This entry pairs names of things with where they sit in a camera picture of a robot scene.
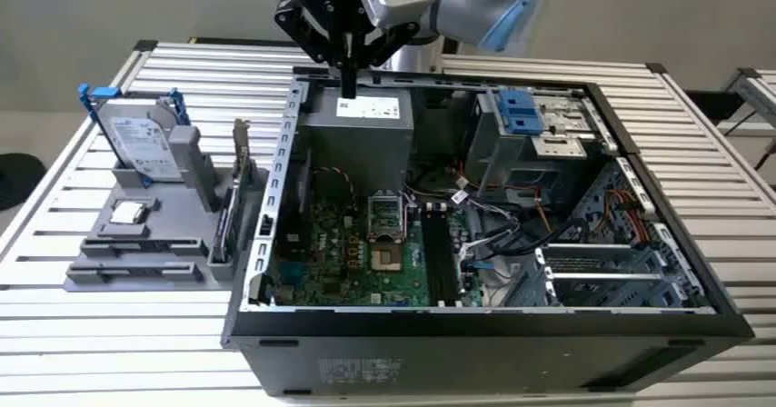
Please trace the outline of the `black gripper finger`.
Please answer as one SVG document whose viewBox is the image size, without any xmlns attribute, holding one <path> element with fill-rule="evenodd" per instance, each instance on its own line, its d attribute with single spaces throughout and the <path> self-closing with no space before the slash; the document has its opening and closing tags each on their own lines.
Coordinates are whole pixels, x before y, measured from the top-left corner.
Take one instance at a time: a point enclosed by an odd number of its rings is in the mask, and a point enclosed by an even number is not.
<svg viewBox="0 0 776 407">
<path fill-rule="evenodd" d="M 353 35 L 349 49 L 349 98 L 357 97 L 359 72 L 371 66 L 383 65 L 412 41 L 419 31 L 419 23 L 396 25 L 371 43 L 365 42 L 364 31 Z"/>
<path fill-rule="evenodd" d="M 297 42 L 309 57 L 318 63 L 328 63 L 340 71 L 340 91 L 349 97 L 349 55 L 347 33 L 333 12 L 325 11 L 328 17 L 327 34 L 318 31 L 305 17 L 305 8 L 300 0 L 282 0 L 277 6 L 274 19 L 277 25 Z"/>
</svg>

